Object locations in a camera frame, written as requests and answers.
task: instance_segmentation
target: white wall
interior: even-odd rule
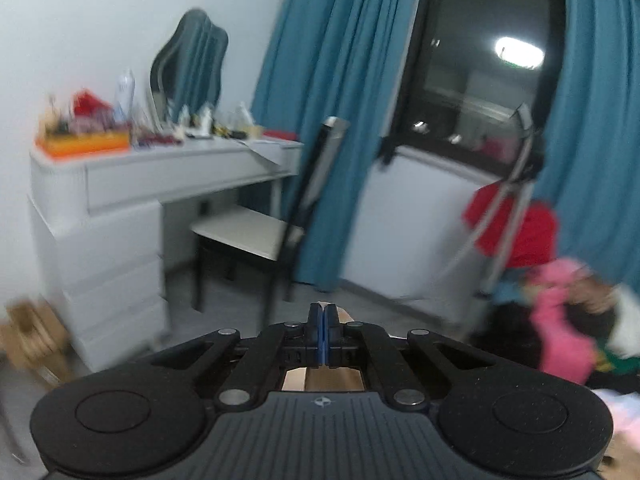
[[[0,0],[0,305],[40,290],[28,221],[28,150],[37,115],[81,87],[113,97],[130,66],[139,87],[191,7],[229,34],[220,106],[251,102],[282,0]]]
[[[473,252],[443,282],[435,277],[462,246],[461,216],[473,193],[495,177],[402,147],[385,168],[375,163],[358,205],[342,278],[386,298],[459,322],[485,258]]]

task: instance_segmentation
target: pink clothing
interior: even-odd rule
[[[565,319],[565,298],[566,289],[562,286],[542,290],[536,298],[530,320],[542,342],[538,369],[584,384],[595,363],[594,341],[574,330]]]
[[[590,274],[591,271],[578,260],[558,258],[531,269],[527,275],[527,281],[534,285],[566,286]]]
[[[628,444],[640,452],[640,396],[620,395],[610,390],[594,390],[607,405],[613,419],[613,433],[622,433]]]

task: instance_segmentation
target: circular pad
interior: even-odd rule
[[[148,419],[151,406],[146,397],[115,390],[87,397],[78,404],[76,418],[85,428],[98,433],[123,433]]]
[[[588,389],[527,368],[464,372],[438,424],[467,460],[506,476],[551,478],[595,466],[613,424]]]
[[[43,397],[31,415],[31,434],[49,469],[132,476],[179,459],[203,435],[206,420],[182,372],[130,364]]]
[[[559,429],[568,413],[564,404],[550,395],[513,392],[494,402],[494,415],[509,430],[535,435]]]

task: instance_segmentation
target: window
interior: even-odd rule
[[[564,0],[420,0],[391,143],[503,175],[522,103],[542,127],[564,49]]]

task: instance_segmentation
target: blue cloth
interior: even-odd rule
[[[351,121],[314,223],[297,279],[337,284],[358,196],[380,145],[416,0],[285,0],[252,112],[268,128],[296,132],[303,164],[327,116]],[[299,179],[284,193],[285,211]]]
[[[640,288],[640,0],[567,0],[564,63],[536,188],[559,253]]]
[[[506,269],[494,289],[491,302],[494,305],[505,303],[519,303],[527,305],[529,302],[522,295],[520,279],[527,273],[530,267],[525,269]]]

